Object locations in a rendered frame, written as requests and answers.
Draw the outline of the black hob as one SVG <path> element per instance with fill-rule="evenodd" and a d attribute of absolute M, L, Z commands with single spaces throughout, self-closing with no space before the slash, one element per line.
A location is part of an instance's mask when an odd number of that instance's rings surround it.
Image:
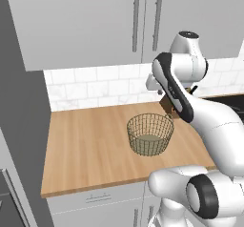
<path fill-rule="evenodd" d="M 207 100 L 219 102 L 231 107 L 244 123 L 244 94 L 207 97 Z"/>

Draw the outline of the grey drawer front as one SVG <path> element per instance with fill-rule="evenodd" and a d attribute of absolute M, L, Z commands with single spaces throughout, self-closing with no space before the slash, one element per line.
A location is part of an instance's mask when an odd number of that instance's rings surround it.
<path fill-rule="evenodd" d="M 71 210 L 84 209 L 98 205 L 106 205 L 110 203 L 141 198 L 144 194 L 144 185 L 145 182 L 142 181 L 109 188 L 90 190 L 87 192 L 54 196 L 49 197 L 47 202 L 53 215 L 61 214 Z M 111 195 L 112 199 L 100 202 L 86 203 L 86 199 L 90 195 L 102 196 L 104 194 Z"/>

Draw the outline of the narrow grey wall cabinet door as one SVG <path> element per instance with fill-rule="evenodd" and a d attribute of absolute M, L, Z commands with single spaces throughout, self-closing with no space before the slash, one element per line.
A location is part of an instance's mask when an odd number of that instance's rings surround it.
<path fill-rule="evenodd" d="M 157 51 L 153 52 L 156 0 L 146 0 L 143 57 L 150 63 L 167 52 L 180 31 L 199 35 L 208 59 L 237 57 L 244 41 L 244 0 L 162 0 Z"/>

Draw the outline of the wide grey wall cabinet door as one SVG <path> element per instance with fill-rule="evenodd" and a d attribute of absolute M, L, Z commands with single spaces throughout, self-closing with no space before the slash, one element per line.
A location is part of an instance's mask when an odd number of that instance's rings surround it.
<path fill-rule="evenodd" d="M 28 71 L 141 61 L 145 0 L 139 0 L 137 52 L 133 0 L 9 0 Z"/>

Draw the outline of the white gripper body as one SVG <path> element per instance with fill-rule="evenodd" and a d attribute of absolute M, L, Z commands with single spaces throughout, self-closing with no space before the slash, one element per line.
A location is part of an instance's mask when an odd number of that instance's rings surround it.
<path fill-rule="evenodd" d="M 157 91 L 158 94 L 162 94 L 162 88 L 160 84 L 151 73 L 148 75 L 146 88 L 148 91 Z"/>

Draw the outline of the grey base cabinet door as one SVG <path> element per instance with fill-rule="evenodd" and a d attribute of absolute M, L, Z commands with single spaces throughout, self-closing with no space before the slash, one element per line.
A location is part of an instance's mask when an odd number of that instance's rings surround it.
<path fill-rule="evenodd" d="M 141 227 L 148 227 L 148 216 L 149 216 L 149 207 L 153 205 L 153 214 L 154 216 L 160 206 L 161 199 L 156 196 L 145 196 L 143 201 L 142 207 L 142 214 L 141 214 Z"/>
<path fill-rule="evenodd" d="M 125 200 L 52 215 L 54 227 L 133 227 L 134 209 L 138 209 L 138 225 L 142 199 Z"/>

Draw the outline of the brown wooden knife block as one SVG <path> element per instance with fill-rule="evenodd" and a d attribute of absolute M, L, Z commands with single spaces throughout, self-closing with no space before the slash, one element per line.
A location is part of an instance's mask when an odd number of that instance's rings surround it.
<path fill-rule="evenodd" d="M 190 88 L 186 88 L 186 91 L 190 94 L 193 94 L 193 92 L 198 88 L 197 85 L 193 86 L 191 89 Z M 170 99 L 168 98 L 168 96 L 164 95 L 162 97 L 162 99 L 159 101 L 159 104 L 161 105 L 161 107 L 163 108 L 163 110 L 167 113 L 170 114 L 173 118 L 178 118 L 179 115 L 177 114 L 177 112 L 175 111 Z"/>

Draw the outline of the dark grey tall cabinet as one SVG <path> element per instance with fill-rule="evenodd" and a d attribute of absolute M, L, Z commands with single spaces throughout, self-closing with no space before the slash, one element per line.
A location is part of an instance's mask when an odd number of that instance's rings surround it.
<path fill-rule="evenodd" d="M 13 161 L 9 174 L 30 227 L 54 227 L 41 197 L 50 119 L 44 74 L 25 70 L 9 0 L 0 0 L 0 130 Z"/>

